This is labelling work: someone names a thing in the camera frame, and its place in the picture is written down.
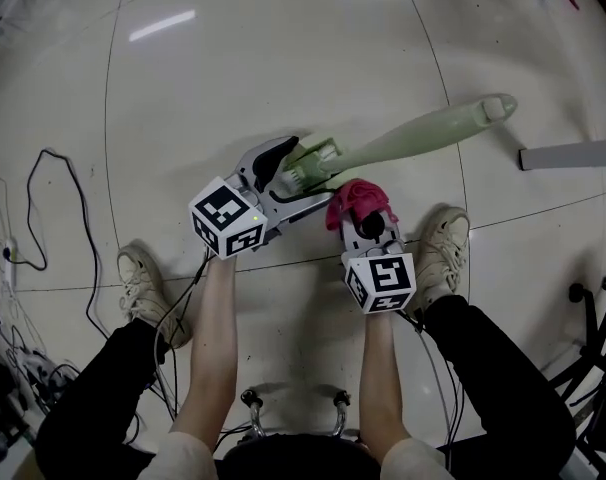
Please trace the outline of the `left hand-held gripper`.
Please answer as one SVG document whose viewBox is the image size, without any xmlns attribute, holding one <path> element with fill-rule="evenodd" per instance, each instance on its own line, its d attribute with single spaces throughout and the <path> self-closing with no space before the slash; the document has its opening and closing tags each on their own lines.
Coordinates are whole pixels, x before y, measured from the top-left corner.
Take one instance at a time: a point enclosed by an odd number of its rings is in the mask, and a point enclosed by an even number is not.
<svg viewBox="0 0 606 480">
<path fill-rule="evenodd" d="M 213 254 L 229 259 L 257 250 L 280 221 L 300 220 L 329 204 L 332 190 L 288 197 L 265 190 L 298 144 L 297 136 L 285 136 L 248 150 L 235 172 L 215 177 L 190 201 L 194 232 Z"/>
</svg>

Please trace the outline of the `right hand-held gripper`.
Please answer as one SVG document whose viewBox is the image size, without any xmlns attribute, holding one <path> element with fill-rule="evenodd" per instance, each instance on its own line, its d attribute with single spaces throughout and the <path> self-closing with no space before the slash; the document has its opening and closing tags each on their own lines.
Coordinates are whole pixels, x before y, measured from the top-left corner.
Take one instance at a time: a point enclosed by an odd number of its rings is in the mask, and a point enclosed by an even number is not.
<svg viewBox="0 0 606 480">
<path fill-rule="evenodd" d="M 379 244 L 362 234 L 351 212 L 340 221 L 344 284 L 365 315 L 403 310 L 416 293 L 413 256 L 405 250 L 398 224 L 388 217 L 383 221 Z"/>
</svg>

